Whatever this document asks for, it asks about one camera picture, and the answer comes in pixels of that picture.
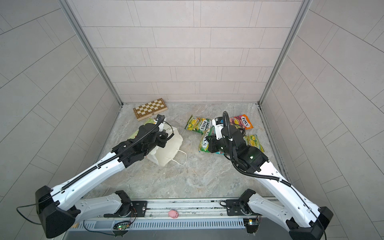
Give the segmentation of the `orange Fox's candy bag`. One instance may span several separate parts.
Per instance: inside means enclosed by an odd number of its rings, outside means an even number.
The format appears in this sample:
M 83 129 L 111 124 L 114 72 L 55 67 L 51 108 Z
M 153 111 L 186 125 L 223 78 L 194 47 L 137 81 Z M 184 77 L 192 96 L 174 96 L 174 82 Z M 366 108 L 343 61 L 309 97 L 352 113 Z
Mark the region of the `orange Fox's candy bag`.
M 247 115 L 240 115 L 230 118 L 230 122 L 236 126 L 240 126 L 245 130 L 253 129 L 253 125 Z

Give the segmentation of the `spring green Fox's candy bag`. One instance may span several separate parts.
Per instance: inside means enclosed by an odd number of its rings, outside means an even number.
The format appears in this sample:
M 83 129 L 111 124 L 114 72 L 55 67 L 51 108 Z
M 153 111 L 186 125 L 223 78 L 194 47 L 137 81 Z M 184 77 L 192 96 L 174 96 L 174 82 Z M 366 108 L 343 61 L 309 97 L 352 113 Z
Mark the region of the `spring green Fox's candy bag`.
M 212 120 L 191 115 L 185 126 L 185 130 L 203 134 L 206 130 L 209 130 L 211 127 Z

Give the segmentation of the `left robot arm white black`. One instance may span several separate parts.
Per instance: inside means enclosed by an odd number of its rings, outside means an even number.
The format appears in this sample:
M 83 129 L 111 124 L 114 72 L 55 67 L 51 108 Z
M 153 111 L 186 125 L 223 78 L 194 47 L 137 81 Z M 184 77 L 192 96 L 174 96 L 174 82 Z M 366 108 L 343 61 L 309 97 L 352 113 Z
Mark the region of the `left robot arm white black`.
M 84 200 L 83 196 L 100 183 L 143 160 L 156 147 L 164 148 L 172 136 L 164 130 L 164 115 L 154 124 L 139 127 L 134 139 L 115 146 L 104 158 L 77 176 L 53 188 L 43 186 L 35 192 L 36 211 L 48 239 L 58 237 L 73 224 L 99 215 L 121 215 L 131 206 L 124 191 L 106 197 Z

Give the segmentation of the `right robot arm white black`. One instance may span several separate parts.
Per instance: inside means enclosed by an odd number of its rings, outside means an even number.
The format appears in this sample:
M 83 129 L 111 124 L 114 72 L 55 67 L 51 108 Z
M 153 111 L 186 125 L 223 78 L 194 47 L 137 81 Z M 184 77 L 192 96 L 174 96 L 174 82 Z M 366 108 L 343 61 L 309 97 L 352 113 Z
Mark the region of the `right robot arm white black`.
M 258 148 L 244 140 L 234 126 L 211 128 L 206 140 L 210 153 L 222 152 L 242 175 L 255 178 L 278 200 L 275 204 L 247 189 L 239 198 L 238 208 L 245 215 L 262 215 L 289 232 L 293 240 L 326 238 L 326 228 L 333 218 L 328 207 L 319 207 L 289 183 Z

